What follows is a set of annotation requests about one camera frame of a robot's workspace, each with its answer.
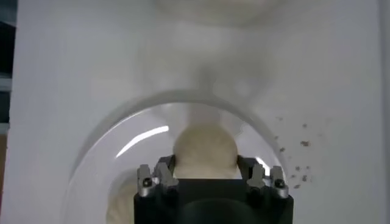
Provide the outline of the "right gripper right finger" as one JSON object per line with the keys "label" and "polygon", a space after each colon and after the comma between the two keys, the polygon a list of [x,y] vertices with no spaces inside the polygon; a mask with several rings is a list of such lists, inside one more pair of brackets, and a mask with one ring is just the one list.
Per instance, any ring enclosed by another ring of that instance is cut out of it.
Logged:
{"label": "right gripper right finger", "polygon": [[271,195],[275,198],[288,198],[289,187],[284,179],[283,169],[280,166],[273,166],[266,174],[266,168],[255,158],[248,158],[239,155],[237,166],[241,172],[242,179],[250,190],[259,192],[260,195]]}

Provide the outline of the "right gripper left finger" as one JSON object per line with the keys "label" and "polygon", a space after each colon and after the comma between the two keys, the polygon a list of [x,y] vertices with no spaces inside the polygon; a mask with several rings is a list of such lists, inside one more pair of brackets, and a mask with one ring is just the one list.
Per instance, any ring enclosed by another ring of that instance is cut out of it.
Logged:
{"label": "right gripper left finger", "polygon": [[164,194],[177,191],[179,181],[174,177],[175,160],[174,155],[161,157],[153,172],[147,164],[142,164],[137,169],[138,195],[152,197],[157,189],[160,189]]}

